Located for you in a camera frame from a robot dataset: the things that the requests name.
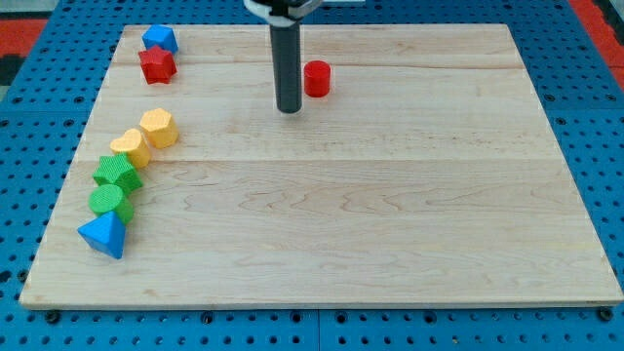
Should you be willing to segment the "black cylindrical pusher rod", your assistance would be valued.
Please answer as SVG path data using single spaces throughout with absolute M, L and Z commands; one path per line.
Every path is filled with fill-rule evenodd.
M 288 114 L 302 106 L 300 24 L 270 26 L 274 86 L 277 108 Z

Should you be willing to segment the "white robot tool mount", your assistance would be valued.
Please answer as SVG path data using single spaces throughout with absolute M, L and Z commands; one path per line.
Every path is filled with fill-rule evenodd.
M 292 26 L 313 13 L 322 0 L 244 0 L 245 8 L 273 26 Z

